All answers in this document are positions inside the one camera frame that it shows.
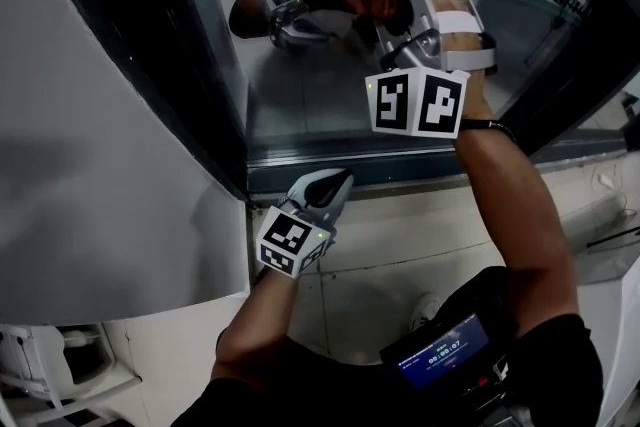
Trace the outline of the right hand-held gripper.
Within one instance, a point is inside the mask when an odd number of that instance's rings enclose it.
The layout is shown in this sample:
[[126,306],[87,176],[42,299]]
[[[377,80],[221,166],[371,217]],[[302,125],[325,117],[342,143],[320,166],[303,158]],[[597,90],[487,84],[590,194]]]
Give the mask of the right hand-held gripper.
[[[394,0],[390,19],[376,20],[382,72],[365,78],[375,132],[455,138],[470,74],[496,67],[496,43],[471,0],[470,12],[437,12],[432,0]],[[479,34],[484,49],[445,51],[448,33]]]

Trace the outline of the black bent rod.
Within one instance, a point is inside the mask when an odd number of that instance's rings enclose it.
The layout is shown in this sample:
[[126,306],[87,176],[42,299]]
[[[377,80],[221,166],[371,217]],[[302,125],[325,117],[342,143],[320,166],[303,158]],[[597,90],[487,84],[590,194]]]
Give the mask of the black bent rod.
[[618,233],[606,236],[604,238],[588,242],[586,244],[586,247],[587,248],[592,248],[592,247],[601,245],[603,243],[606,243],[606,242],[609,242],[609,241],[624,237],[624,236],[629,235],[629,234],[639,235],[640,234],[640,226],[635,226],[633,228],[630,228],[630,229],[627,229],[627,230],[624,230],[624,231],[620,231]]

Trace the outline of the white side table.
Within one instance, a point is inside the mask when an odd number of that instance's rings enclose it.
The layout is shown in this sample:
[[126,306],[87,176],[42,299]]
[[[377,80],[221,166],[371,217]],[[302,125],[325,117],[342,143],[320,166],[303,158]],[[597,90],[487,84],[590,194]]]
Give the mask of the white side table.
[[0,398],[7,424],[44,427],[59,421],[63,407],[47,361],[49,343],[57,336],[53,326],[0,323]]

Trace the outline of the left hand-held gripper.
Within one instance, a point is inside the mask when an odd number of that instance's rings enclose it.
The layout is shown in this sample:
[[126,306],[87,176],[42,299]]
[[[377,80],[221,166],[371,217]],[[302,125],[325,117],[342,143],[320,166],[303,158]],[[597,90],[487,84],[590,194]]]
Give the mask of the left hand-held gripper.
[[256,260],[297,278],[333,244],[335,223],[349,199],[354,174],[329,168],[300,176],[267,211],[256,237]]

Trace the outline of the large white cabinet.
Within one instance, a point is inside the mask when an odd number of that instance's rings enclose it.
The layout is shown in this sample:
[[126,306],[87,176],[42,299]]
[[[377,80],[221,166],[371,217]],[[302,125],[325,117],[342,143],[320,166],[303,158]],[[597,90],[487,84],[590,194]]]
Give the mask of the large white cabinet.
[[586,244],[640,226],[640,207],[611,193],[563,219],[575,253],[581,315],[603,369],[597,427],[611,424],[640,382],[640,234]]

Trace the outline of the clear glass window pane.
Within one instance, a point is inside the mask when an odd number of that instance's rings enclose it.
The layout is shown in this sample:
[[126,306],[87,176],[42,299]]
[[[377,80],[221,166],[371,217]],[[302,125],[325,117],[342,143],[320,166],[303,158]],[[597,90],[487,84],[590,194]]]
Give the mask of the clear glass window pane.
[[[503,117],[590,28],[600,0],[471,0],[496,43],[484,95]],[[364,80],[381,71],[378,19],[345,0],[194,0],[252,162],[405,151],[371,128]]]

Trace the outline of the person's black shirt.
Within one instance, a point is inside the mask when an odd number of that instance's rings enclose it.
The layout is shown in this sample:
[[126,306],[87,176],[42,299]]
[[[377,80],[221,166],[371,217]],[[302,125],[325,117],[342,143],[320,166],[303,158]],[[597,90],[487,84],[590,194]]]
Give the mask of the person's black shirt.
[[[595,427],[603,371],[578,315],[544,322],[514,341],[506,387],[534,427]],[[460,400],[414,389],[383,365],[355,366],[287,339],[265,389],[218,378],[171,427],[472,427]]]

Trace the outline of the white plastic rack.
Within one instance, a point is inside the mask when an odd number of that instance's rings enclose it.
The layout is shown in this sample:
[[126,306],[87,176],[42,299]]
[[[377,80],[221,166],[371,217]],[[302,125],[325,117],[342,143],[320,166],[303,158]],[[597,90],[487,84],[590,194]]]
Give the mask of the white plastic rack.
[[42,337],[42,369],[55,419],[99,407],[141,383],[126,370],[122,382],[107,384],[118,359],[101,324],[46,326]]

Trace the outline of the person's black trousers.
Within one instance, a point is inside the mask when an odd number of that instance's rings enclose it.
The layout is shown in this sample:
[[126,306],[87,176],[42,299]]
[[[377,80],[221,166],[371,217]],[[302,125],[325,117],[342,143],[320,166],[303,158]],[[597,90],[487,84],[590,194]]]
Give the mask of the person's black trousers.
[[491,329],[514,333],[518,324],[509,311],[507,299],[507,268],[489,266],[449,296],[433,321],[461,321],[476,313]]

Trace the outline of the person's right forearm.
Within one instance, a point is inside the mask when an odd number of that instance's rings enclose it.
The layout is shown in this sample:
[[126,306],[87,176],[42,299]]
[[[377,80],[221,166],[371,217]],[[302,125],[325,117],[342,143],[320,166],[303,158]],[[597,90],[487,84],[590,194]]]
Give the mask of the person's right forearm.
[[503,132],[454,140],[488,234],[508,268],[508,309],[524,336],[579,312],[574,259],[553,198],[528,157]]

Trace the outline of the person's right hand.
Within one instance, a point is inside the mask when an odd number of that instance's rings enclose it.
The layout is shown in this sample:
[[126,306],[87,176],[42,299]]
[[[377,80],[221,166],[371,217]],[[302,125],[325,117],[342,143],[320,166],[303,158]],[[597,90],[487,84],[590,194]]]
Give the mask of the person's right hand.
[[[470,12],[464,0],[432,0],[432,2],[437,12]],[[442,44],[445,51],[478,51],[484,49],[481,36],[470,32],[444,34],[442,36]]]

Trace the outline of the black wristband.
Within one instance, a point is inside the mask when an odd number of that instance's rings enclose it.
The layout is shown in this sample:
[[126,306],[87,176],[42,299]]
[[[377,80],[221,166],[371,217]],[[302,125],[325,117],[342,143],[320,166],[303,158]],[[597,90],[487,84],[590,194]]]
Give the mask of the black wristband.
[[494,130],[507,136],[514,144],[518,144],[512,131],[503,123],[489,119],[462,119],[459,125],[459,132],[479,130]]

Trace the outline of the person's white shoe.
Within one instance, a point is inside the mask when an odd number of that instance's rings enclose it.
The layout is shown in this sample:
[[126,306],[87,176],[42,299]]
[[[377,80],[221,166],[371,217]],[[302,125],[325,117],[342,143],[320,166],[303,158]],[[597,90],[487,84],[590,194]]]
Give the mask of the person's white shoe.
[[432,293],[424,294],[413,309],[409,331],[414,332],[432,321],[441,307],[439,297]]

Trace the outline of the person's left forearm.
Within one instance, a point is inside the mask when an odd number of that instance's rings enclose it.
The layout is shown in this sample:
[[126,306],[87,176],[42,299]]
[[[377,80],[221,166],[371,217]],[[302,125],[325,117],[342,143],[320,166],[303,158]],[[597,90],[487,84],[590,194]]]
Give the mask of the person's left forearm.
[[218,339],[212,380],[264,385],[287,338],[298,288],[298,279],[265,271]]

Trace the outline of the partly frosted glass pane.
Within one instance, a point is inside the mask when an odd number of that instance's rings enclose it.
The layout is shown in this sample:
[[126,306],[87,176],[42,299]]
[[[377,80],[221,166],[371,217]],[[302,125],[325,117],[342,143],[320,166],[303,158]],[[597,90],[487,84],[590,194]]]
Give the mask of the partly frosted glass pane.
[[637,117],[640,117],[640,79],[630,81],[579,129],[619,130]]

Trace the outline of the chest-mounted timer display device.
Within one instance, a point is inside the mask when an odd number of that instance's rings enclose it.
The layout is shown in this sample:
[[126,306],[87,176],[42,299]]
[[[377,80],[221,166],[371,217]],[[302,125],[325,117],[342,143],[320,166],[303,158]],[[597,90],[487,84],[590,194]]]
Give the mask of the chest-mounted timer display device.
[[420,391],[463,397],[500,378],[513,324],[502,314],[473,311],[425,325],[380,352],[382,362]]

